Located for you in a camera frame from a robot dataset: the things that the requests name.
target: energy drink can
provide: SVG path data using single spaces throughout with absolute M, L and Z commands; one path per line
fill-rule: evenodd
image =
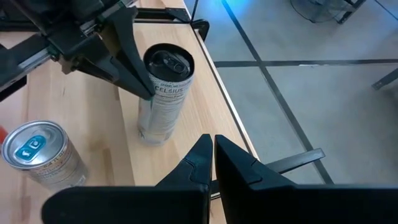
M 193 57 L 173 44 L 153 45 L 144 54 L 149 78 L 155 86 L 151 100 L 139 100 L 141 139 L 161 145 L 170 138 L 193 81 Z
M 2 157 L 54 191 L 83 185 L 88 175 L 65 130 L 51 121 L 31 121 L 9 133 L 2 145 Z

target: gray floor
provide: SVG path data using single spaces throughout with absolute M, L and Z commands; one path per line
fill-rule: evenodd
M 367 0 L 343 25 L 312 24 L 289 0 L 227 2 L 262 60 L 398 59 L 395 0 L 378 0 L 384 8 Z M 221 0 L 200 0 L 197 18 L 210 21 L 205 43 L 214 61 L 254 61 Z M 397 67 L 267 67 L 313 147 L 324 150 L 334 182 L 398 184 L 398 81 L 371 88 Z M 261 161 L 305 151 L 258 67 L 218 71 Z M 313 165 L 286 176 L 322 183 Z

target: red object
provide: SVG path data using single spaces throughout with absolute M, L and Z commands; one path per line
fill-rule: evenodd
M 7 131 L 2 126 L 0 126 L 0 144 L 4 142 L 7 135 L 8 135 Z

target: silver can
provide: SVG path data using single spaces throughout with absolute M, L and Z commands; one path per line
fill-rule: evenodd
M 88 171 L 65 130 L 51 121 L 31 121 L 7 135 L 2 157 L 44 187 L 81 186 Z
M 154 84 L 155 96 L 151 100 L 139 100 L 139 134 L 145 143 L 158 146 L 171 137 L 177 124 L 193 82 L 193 58 L 176 45 L 157 44 L 144 54 L 144 63 Z

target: robotic arm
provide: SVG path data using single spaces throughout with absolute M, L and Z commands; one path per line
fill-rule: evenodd
M 155 90 L 133 36 L 138 14 L 137 7 L 130 7 L 134 1 L 1 0 L 0 16 L 14 20 L 0 23 L 0 30 L 21 26 L 40 33 L 11 49 L 0 45 L 0 101 L 23 87 L 26 75 L 50 59 L 62 65 L 64 74 L 79 70 L 151 98 Z

